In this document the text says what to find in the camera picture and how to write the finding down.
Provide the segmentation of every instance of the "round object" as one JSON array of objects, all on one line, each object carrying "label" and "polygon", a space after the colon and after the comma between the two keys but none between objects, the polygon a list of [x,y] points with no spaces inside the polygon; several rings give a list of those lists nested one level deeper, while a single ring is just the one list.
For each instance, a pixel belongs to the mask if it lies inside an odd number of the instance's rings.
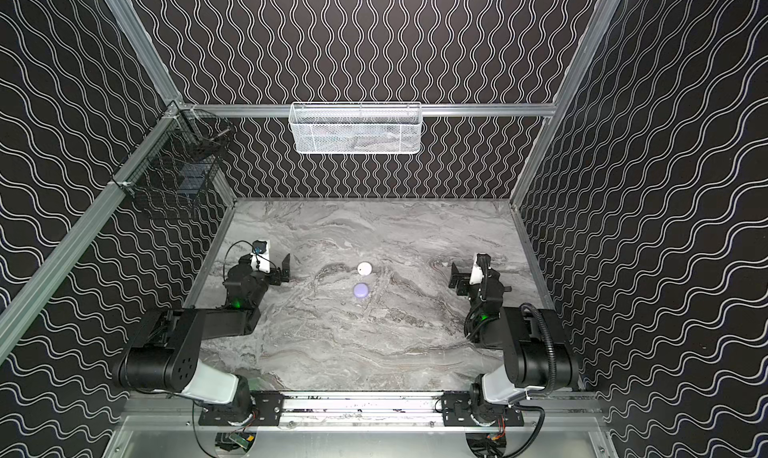
[{"label": "round object", "polygon": [[368,285],[365,283],[358,283],[352,289],[352,292],[355,294],[356,297],[364,298],[368,296]]},{"label": "round object", "polygon": [[360,276],[368,276],[371,271],[373,271],[373,267],[368,261],[363,261],[357,265],[357,272],[360,273]]}]

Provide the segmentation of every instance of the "black wire basket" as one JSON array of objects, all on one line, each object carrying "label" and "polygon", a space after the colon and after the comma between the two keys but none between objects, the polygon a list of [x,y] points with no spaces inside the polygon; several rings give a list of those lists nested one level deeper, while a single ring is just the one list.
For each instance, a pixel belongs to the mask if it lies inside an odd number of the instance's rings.
[{"label": "black wire basket", "polygon": [[234,136],[231,121],[186,110],[165,131],[130,179],[119,184],[153,219],[195,219]]}]

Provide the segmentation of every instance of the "wavy line pattern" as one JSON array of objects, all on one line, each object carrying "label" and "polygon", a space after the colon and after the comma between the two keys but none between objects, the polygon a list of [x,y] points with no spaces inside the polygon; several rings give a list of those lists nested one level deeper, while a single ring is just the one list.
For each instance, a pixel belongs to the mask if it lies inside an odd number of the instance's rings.
[{"label": "wavy line pattern", "polygon": [[0,311],[164,109],[101,0],[0,0]]},{"label": "wavy line pattern", "polygon": [[[164,109],[101,0],[0,0],[0,309]],[[179,307],[224,207],[153,222],[122,203],[0,364],[0,456],[104,452],[141,315]]]},{"label": "wavy line pattern", "polygon": [[625,458],[768,449],[766,10],[624,0],[521,208]]},{"label": "wavy line pattern", "polygon": [[180,307],[224,215],[152,221],[127,199],[0,367],[0,456],[98,457],[128,393],[111,369],[148,309]]},{"label": "wavy line pattern", "polygon": [[504,199],[542,122],[426,119],[417,155],[301,155],[287,120],[244,119],[222,169],[241,197]]},{"label": "wavy line pattern", "polygon": [[554,99],[597,0],[133,0],[185,100]]}]

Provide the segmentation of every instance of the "white wire basket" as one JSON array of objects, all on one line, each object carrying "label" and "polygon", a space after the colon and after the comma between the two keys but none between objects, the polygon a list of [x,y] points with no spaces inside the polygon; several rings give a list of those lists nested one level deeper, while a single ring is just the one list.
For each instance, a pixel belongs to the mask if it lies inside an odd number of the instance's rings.
[{"label": "white wire basket", "polygon": [[303,154],[414,155],[422,149],[421,103],[302,103],[288,124]]}]

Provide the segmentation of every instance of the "cable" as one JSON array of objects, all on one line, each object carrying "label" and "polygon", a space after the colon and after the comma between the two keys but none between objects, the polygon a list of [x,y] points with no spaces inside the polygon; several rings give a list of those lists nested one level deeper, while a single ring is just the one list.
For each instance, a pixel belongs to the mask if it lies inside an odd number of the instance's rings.
[{"label": "cable", "polygon": [[475,326],[475,329],[473,329],[473,330],[472,330],[472,331],[471,331],[471,332],[470,332],[470,333],[467,335],[467,339],[469,339],[470,341],[472,341],[472,338],[474,338],[474,337],[475,337],[475,335],[476,335],[476,334],[477,334],[477,333],[480,331],[480,328],[482,328],[484,324],[486,324],[486,323],[490,323],[491,321],[495,321],[496,319],[498,319],[498,317],[487,317],[487,318],[485,318],[485,319],[482,319],[482,320],[480,321],[480,323],[478,323],[478,324],[477,324],[477,326]]},{"label": "cable", "polygon": [[216,452],[214,452],[214,454],[212,455],[208,453],[205,450],[205,448],[203,448],[203,445],[200,444],[200,439],[197,437],[197,429],[195,428],[195,425],[194,425],[194,406],[195,406],[195,402],[193,400],[192,401],[192,433],[194,434],[194,440],[197,441],[197,446],[200,448],[200,451],[210,456],[210,458],[219,458],[219,456],[215,454]]},{"label": "cable", "polygon": [[480,309],[482,306],[482,301],[478,299],[475,301],[475,305],[469,308],[469,313],[467,313],[467,317],[464,318],[464,336],[469,335],[469,322],[472,321],[472,315],[475,314],[475,312]]},{"label": "cable", "polygon": [[558,377],[558,362],[554,356],[554,341],[552,341],[552,335],[549,334],[549,328],[547,322],[544,320],[544,316],[530,303],[523,303],[520,305],[520,310],[527,309],[533,315],[538,323],[538,330],[542,333],[544,340],[544,347],[547,349],[547,385],[543,390],[538,391],[536,396],[546,396],[554,391],[554,384]]},{"label": "cable", "polygon": [[224,269],[226,268],[226,257],[229,256],[230,251],[232,251],[232,248],[235,247],[236,244],[245,243],[248,245],[251,251],[254,250],[254,245],[252,243],[248,243],[245,240],[235,241],[232,243],[232,246],[230,246],[230,249],[226,250],[226,253],[224,255],[224,261],[221,263],[221,279],[226,281],[226,276],[224,275]]},{"label": "cable", "polygon": [[258,253],[256,253],[256,260],[258,260],[259,258],[263,258],[263,259],[264,259],[265,261],[267,261],[269,264],[271,264],[272,266],[274,266],[274,267],[275,267],[275,269],[277,269],[277,265],[276,265],[276,264],[274,264],[272,261],[269,261],[268,259],[264,258],[264,255],[263,255],[263,254],[258,254]]},{"label": "cable", "polygon": [[486,438],[485,440],[482,440],[479,445],[483,446],[485,448],[485,455],[483,455],[481,452],[482,450],[474,450],[472,446],[470,446],[470,451],[472,454],[474,454],[477,458],[516,458],[517,456],[520,456],[523,454],[530,446],[533,444],[533,442],[536,440],[536,437],[538,436],[539,432],[542,431],[542,426],[544,425],[544,417],[546,416],[546,413],[544,412],[544,408],[541,406],[526,406],[521,404],[515,404],[513,407],[516,410],[520,411],[536,411],[538,412],[538,421],[536,422],[536,426],[533,428],[533,433],[528,437],[528,439],[525,441],[525,443],[522,444],[519,448],[517,448],[512,453],[509,453],[507,455],[503,454],[500,449],[498,448],[498,444],[494,442],[491,438]]},{"label": "cable", "polygon": [[523,454],[530,445],[536,440],[536,436],[538,436],[538,432],[542,431],[542,426],[544,425],[544,417],[546,416],[546,413],[544,412],[544,408],[541,406],[526,406],[521,404],[515,404],[513,406],[515,409],[520,411],[538,411],[538,421],[536,422],[536,426],[533,428],[533,433],[528,437],[528,439],[523,443],[523,446],[520,446],[512,453],[509,453],[508,455],[504,455],[501,458],[515,458],[516,456],[520,456]]}]

